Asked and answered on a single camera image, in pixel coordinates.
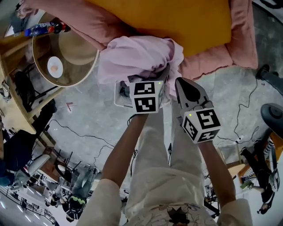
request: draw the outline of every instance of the white pants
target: white pants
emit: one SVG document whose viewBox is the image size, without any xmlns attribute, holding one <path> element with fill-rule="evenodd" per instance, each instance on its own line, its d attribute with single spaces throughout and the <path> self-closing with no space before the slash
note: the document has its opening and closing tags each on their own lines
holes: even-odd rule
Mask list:
<svg viewBox="0 0 283 226">
<path fill-rule="evenodd" d="M 164 145 L 163 109 L 160 109 L 158 113 L 149 114 L 139 138 L 134 176 L 152 167 L 171 167 L 203 178 L 199 148 L 180 126 L 177 120 L 179 116 L 180 106 L 172 101 L 172 154 L 169 166 Z"/>
</svg>

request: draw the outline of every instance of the white shirt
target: white shirt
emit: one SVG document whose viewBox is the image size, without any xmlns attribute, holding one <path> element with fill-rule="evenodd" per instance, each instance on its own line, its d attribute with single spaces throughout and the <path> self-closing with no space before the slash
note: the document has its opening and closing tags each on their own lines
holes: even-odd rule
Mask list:
<svg viewBox="0 0 283 226">
<path fill-rule="evenodd" d="M 203 180 L 171 168 L 150 168 L 132 178 L 126 206 L 127 226 L 251 226 L 248 201 L 226 204 L 217 223 L 203 207 Z M 77 226 L 118 226 L 119 187 L 102 179 Z"/>
</svg>

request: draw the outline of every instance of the white plate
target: white plate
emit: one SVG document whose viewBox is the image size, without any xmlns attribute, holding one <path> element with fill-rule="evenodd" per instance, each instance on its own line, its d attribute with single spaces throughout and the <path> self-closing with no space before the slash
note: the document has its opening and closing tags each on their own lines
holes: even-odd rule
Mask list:
<svg viewBox="0 0 283 226">
<path fill-rule="evenodd" d="M 58 57 L 50 57 L 47 62 L 48 72 L 54 78 L 60 78 L 63 74 L 63 64 Z"/>
</svg>

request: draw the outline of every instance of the floor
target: floor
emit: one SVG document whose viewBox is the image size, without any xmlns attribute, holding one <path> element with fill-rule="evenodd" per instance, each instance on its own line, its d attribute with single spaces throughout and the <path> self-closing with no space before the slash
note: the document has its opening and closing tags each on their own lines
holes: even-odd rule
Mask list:
<svg viewBox="0 0 283 226">
<path fill-rule="evenodd" d="M 256 30 L 256 45 L 259 57 L 259 66 L 269 64 L 283 77 L 283 29 L 282 24 L 269 17 L 264 11 L 254 6 L 254 19 Z M 260 108 L 264 103 L 274 102 L 283 105 L 283 97 L 267 82 L 256 81 L 256 70 L 231 67 L 217 70 L 216 72 L 203 76 L 197 81 L 202 85 L 214 106 L 221 116 L 223 128 L 218 134 L 223 138 L 237 139 L 233 132 L 237 123 L 239 104 L 247 105 L 249 94 L 257 89 L 251 96 L 249 108 L 241 107 L 239 114 L 239 125 L 236 132 L 241 141 L 251 139 L 252 133 L 257 126 L 259 130 L 253 139 L 260 137 L 267 126 L 260 116 Z M 108 143 L 115 145 L 127 127 L 127 120 L 132 115 L 131 109 L 117 107 L 114 105 L 114 85 L 100 85 L 96 80 L 97 67 L 93 73 L 81 84 L 68 88 L 63 94 L 56 97 L 57 113 L 56 119 L 62 126 L 68 126 L 79 135 L 93 135 L 105 139 Z M 35 89 L 44 90 L 52 85 L 43 78 L 33 74 Z M 68 109 L 66 103 L 73 105 Z M 165 145 L 168 147 L 171 137 L 171 109 L 164 109 Z M 73 152 L 71 162 L 92 164 L 101 170 L 111 152 L 106 142 L 91 137 L 80 138 L 66 128 L 61 128 L 52 121 L 48 130 L 56 140 L 56 148 L 61 149 L 65 156 Z M 240 145 L 252 145 L 252 141 Z M 219 147 L 227 160 L 237 160 L 236 146 L 234 142 L 215 139 L 214 144 Z M 123 187 L 128 188 L 130 175 L 128 174 Z"/>
</svg>

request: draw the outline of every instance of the orange cushion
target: orange cushion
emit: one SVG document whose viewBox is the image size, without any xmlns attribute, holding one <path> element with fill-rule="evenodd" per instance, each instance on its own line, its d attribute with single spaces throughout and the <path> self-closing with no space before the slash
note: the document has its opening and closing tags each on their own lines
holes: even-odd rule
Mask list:
<svg viewBox="0 0 283 226">
<path fill-rule="evenodd" d="M 172 38 L 184 56 L 231 40 L 228 0 L 88 0 L 113 13 L 140 33 Z"/>
</svg>

